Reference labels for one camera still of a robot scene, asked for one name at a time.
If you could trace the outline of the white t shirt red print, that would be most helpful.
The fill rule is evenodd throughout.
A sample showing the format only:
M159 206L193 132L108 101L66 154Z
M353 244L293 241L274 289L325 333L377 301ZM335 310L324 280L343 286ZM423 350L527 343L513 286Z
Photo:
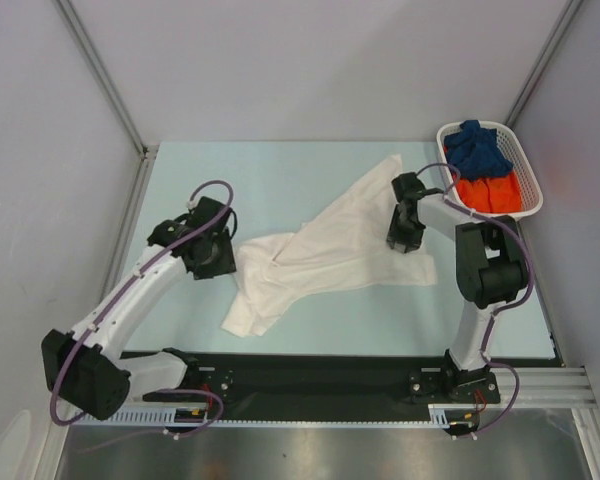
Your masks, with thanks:
M386 243L403 171L391 155L296 232L243 242L235 253L238 292L221 325L237 336L262 336L291 305L309 295L372 285L431 286L433 257L423 247L400 253Z

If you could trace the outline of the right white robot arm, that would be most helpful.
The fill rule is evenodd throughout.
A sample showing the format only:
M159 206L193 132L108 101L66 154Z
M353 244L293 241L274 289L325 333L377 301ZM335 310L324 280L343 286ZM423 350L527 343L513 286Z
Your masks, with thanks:
M428 189L414 172L395 177L396 205L386 243L400 253L421 247L434 229L455 245L456 285L464 299L457 334L439 370L409 374L413 403L499 401L489 354L497 316L524 303L533 290L528 253L510 216L487 217L461 207L439 188Z

